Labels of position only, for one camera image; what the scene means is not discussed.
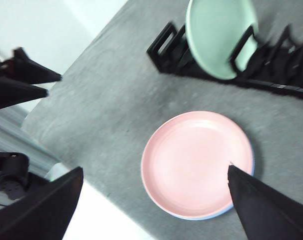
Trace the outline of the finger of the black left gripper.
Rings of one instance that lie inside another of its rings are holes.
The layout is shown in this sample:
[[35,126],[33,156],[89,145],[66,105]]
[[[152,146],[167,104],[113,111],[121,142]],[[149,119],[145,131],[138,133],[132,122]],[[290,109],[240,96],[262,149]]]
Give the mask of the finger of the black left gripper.
[[0,109],[47,96],[48,91],[44,88],[0,77]]
[[14,76],[31,85],[59,82],[62,75],[31,60],[22,47],[13,51]]

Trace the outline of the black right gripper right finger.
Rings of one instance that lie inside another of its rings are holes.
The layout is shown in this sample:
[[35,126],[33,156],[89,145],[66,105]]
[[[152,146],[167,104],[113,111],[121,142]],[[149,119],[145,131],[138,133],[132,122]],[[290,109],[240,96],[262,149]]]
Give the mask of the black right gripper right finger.
[[228,187],[249,240],[303,240],[303,204],[234,165]]

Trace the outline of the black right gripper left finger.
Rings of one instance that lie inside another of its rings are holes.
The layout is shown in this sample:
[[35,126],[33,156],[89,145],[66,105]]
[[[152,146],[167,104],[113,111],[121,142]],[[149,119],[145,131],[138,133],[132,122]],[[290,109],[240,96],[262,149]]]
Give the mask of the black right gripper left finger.
[[84,173],[76,167],[0,209],[0,240],[61,240],[76,210]]

